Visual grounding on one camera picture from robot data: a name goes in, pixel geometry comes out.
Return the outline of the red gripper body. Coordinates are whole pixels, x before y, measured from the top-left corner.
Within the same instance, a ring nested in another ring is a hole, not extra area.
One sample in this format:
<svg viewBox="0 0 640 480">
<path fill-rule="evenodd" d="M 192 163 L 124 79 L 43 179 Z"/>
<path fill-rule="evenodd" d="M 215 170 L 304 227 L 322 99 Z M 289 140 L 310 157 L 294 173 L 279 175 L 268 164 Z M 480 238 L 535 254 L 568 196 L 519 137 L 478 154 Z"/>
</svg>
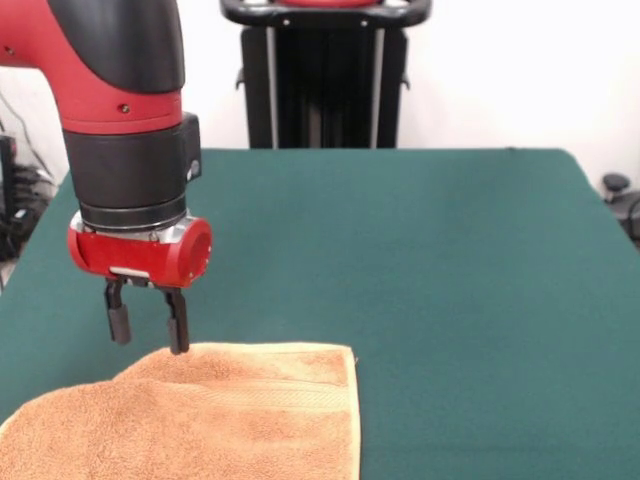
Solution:
<svg viewBox="0 0 640 480">
<path fill-rule="evenodd" d="M 144 279 L 156 287 L 188 288 L 209 264 L 213 232 L 203 218 L 184 217 L 171 227 L 131 234 L 89 232 L 82 219 L 69 226 L 73 262 L 93 275 Z"/>
</svg>

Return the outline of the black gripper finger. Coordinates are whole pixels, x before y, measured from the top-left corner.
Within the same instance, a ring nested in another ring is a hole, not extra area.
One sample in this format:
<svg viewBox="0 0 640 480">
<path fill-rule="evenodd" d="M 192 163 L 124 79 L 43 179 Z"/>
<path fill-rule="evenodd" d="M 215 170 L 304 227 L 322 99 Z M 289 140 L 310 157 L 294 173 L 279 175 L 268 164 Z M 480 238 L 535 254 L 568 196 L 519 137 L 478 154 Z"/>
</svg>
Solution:
<svg viewBox="0 0 640 480">
<path fill-rule="evenodd" d="M 170 311 L 170 351 L 173 355 L 180 355 L 188 352 L 190 346 L 186 299 L 180 288 L 164 288 L 163 294 Z"/>
<path fill-rule="evenodd" d="M 123 285 L 122 277 L 107 278 L 104 291 L 111 339 L 118 345 L 126 345 L 131 341 L 128 309 L 121 297 Z"/>
</svg>

